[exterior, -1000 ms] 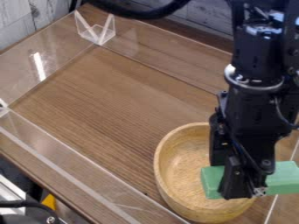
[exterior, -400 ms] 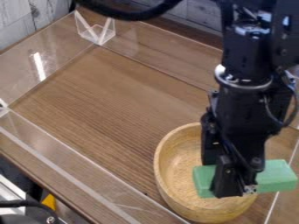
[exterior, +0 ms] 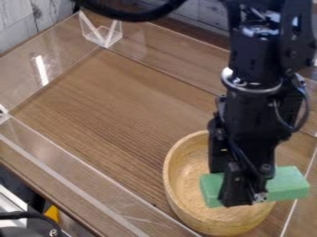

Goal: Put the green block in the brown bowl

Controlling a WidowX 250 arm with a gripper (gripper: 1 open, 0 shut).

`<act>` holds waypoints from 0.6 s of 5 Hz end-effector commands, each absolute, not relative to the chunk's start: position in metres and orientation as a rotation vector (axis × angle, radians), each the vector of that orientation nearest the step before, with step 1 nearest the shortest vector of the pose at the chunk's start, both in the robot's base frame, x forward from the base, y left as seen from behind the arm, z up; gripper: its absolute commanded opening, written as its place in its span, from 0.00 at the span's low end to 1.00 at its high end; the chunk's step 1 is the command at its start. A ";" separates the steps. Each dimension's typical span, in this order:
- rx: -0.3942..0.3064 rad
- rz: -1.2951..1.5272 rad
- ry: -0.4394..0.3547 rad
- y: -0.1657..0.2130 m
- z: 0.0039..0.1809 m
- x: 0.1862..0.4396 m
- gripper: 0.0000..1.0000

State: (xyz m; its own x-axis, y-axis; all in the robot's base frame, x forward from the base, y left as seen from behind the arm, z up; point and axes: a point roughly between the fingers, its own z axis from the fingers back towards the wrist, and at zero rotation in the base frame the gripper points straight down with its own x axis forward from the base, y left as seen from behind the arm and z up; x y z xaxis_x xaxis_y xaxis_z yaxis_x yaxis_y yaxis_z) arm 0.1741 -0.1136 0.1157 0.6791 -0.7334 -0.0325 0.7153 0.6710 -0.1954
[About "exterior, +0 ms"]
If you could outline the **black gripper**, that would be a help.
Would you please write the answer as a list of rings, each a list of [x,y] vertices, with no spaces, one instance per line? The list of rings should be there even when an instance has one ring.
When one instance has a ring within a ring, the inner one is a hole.
[[[230,91],[217,106],[209,122],[209,171],[225,172],[218,200],[225,207],[251,206],[268,193],[276,149],[308,120],[308,92],[290,83],[273,94]]]

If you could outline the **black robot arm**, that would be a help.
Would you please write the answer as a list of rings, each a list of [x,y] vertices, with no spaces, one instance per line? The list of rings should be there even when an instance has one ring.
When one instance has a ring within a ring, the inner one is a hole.
[[[269,199],[276,149],[309,119],[309,93],[298,71],[316,61],[312,0],[222,0],[230,37],[221,74],[226,94],[209,122],[209,170],[221,173],[222,206]]]

